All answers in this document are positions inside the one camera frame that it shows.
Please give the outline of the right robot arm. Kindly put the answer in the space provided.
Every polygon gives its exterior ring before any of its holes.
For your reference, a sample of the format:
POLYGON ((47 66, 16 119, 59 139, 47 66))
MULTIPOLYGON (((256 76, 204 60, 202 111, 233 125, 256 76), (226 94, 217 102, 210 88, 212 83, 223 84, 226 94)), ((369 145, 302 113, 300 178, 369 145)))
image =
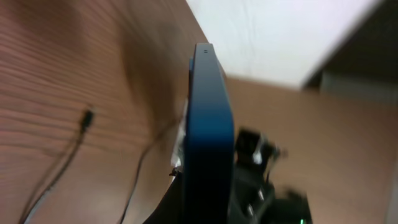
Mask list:
POLYGON ((259 131, 241 128, 234 145, 237 159, 228 211, 228 223, 311 224, 308 199, 293 189, 278 193, 269 176, 287 151, 259 131))

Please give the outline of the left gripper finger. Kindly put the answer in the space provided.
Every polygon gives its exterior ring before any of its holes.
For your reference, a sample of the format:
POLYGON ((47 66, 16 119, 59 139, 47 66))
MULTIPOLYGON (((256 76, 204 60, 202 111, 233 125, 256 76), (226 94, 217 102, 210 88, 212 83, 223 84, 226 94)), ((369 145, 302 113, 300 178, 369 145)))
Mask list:
POLYGON ((182 177, 183 174, 177 167, 169 174, 174 180, 159 202, 156 209, 143 224, 182 224, 182 177))

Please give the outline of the blue Galaxy smartphone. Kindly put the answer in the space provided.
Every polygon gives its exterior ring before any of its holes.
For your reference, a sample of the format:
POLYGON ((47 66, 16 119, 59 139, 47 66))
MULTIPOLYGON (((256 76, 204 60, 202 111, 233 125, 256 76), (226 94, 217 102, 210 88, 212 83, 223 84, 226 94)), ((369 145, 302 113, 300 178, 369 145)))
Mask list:
POLYGON ((226 223, 233 179, 234 122, 212 44, 195 46, 183 146, 184 223, 226 223))

